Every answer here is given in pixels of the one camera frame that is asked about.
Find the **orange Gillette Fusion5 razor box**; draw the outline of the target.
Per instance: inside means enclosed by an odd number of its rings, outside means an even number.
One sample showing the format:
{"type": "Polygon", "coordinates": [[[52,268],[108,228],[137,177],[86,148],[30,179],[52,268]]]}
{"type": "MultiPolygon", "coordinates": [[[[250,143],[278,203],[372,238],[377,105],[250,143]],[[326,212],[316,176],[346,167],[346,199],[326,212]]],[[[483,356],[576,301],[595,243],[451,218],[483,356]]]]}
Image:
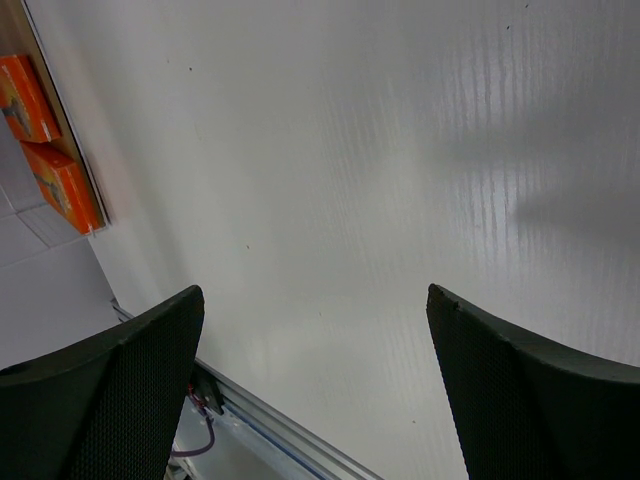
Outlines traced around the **orange Gillette Fusion5 razor box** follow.
{"type": "Polygon", "coordinates": [[[27,55],[1,57],[1,111],[19,141],[49,143],[61,137],[27,55]]]}

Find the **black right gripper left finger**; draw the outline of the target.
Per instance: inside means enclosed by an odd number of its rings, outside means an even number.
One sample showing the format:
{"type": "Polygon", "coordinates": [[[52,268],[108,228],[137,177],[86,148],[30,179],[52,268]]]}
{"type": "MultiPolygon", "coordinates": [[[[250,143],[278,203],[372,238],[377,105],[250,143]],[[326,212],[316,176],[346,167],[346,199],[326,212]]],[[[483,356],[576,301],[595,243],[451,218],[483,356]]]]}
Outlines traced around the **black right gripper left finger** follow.
{"type": "Polygon", "coordinates": [[[204,322],[193,285],[1,372],[4,479],[164,476],[204,322]]]}

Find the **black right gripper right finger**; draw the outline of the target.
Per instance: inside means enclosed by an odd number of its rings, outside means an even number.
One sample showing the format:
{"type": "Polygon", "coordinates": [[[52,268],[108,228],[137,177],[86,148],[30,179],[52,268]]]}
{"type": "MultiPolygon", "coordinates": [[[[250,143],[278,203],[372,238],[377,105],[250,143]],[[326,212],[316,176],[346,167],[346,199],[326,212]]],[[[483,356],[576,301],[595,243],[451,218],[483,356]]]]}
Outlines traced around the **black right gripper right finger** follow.
{"type": "Polygon", "coordinates": [[[636,479],[639,370],[432,284],[431,338],[472,479],[636,479]]]}

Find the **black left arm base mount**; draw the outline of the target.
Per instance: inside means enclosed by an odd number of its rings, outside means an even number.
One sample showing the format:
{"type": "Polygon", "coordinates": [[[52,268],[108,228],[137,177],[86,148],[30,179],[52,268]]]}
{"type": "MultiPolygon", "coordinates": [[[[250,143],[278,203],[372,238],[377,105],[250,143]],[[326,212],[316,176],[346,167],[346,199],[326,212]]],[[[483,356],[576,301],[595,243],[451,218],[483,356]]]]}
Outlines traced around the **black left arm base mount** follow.
{"type": "Polygon", "coordinates": [[[192,394],[204,407],[218,415],[223,414],[224,397],[213,375],[206,370],[194,370],[191,375],[190,385],[192,394]]]}

